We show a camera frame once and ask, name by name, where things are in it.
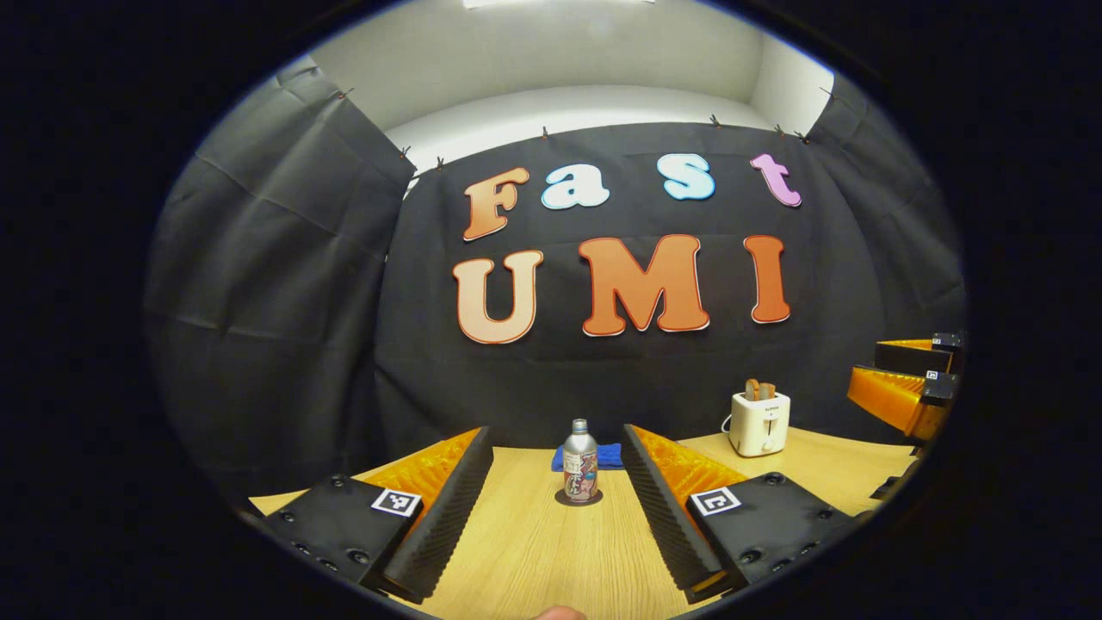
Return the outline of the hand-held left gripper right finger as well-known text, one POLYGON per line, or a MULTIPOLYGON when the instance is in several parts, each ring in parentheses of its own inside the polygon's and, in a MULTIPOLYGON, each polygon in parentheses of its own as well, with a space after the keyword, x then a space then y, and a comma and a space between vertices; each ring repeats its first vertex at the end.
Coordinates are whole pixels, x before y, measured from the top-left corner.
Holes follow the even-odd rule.
POLYGON ((767 580, 858 523, 786 474, 747 476, 631 424, 622 463, 689 603, 767 580))

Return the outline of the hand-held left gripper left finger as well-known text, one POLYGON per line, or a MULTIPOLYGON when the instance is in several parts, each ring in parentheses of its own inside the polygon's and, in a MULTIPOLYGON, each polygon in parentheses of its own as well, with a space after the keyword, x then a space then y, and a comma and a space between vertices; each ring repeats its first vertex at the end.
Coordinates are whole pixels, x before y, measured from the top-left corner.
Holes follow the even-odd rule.
POLYGON ((251 509, 303 561, 422 603, 436 592, 491 464, 491 428, 477 426, 393 463, 355 456, 284 491, 253 491, 251 509))

